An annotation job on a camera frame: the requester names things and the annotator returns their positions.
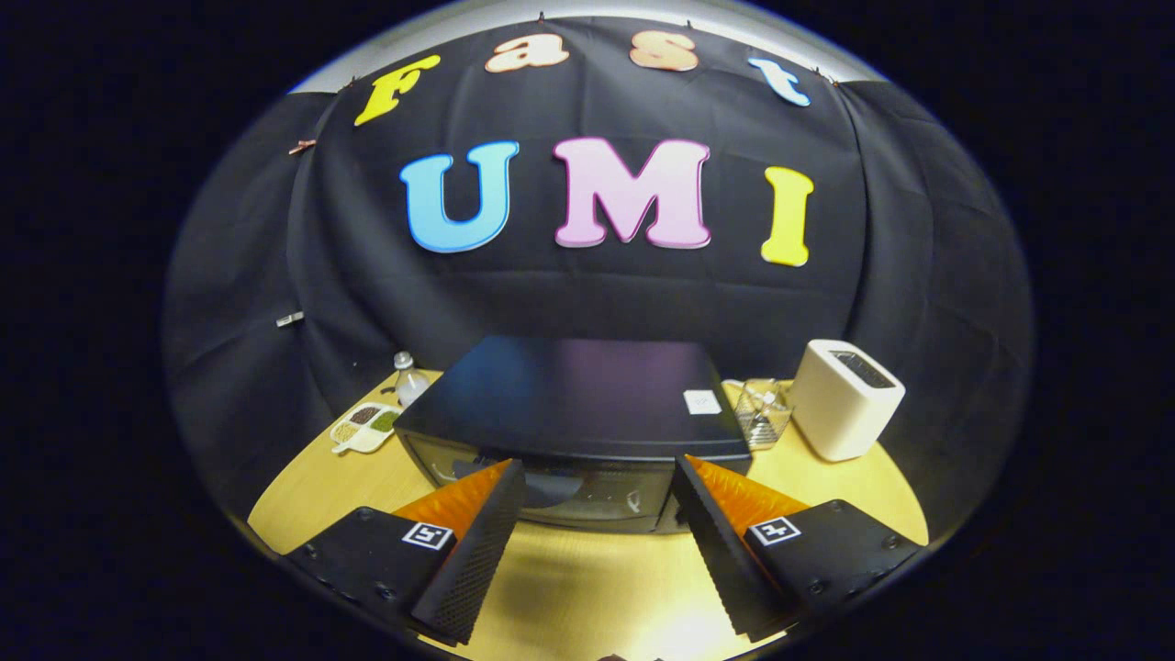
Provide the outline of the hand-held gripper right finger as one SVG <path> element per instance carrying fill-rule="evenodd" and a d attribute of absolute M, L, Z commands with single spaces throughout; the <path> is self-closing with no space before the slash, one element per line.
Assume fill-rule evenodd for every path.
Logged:
<path fill-rule="evenodd" d="M 846 499 L 806 505 L 696 456 L 677 457 L 673 495 L 752 643 L 844 614 L 922 549 Z"/>

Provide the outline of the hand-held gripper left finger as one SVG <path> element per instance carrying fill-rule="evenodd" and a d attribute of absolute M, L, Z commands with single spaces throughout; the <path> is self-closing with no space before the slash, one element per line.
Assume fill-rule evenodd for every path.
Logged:
<path fill-rule="evenodd" d="M 357 507 L 286 560 L 381 623 L 469 645 L 525 495 L 521 461 L 495 463 L 392 513 Z"/>

